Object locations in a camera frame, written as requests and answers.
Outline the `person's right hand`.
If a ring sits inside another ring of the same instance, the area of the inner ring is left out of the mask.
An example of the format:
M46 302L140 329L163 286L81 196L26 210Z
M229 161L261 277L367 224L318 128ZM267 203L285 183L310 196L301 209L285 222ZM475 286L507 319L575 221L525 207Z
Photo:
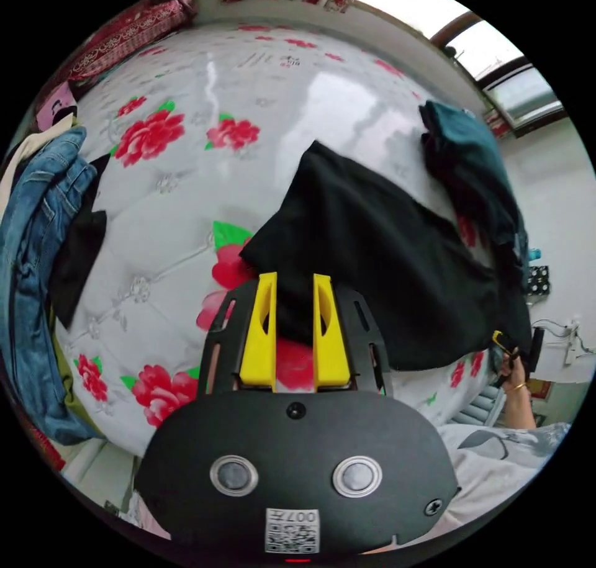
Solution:
M519 390L526 384L526 367L518 349L503 354L499 382L505 393Z

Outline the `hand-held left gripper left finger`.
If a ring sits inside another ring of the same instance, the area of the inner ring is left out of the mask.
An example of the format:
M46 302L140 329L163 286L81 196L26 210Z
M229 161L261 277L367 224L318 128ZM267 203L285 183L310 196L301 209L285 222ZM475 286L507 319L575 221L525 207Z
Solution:
M259 276L246 333L240 380L247 387L276 387L276 273Z

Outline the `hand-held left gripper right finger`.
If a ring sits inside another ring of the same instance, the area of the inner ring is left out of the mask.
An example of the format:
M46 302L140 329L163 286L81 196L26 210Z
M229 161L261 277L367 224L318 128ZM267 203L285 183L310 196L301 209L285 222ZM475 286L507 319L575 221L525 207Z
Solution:
M344 388L350 382L340 316L329 276L313 276L313 371L316 389Z

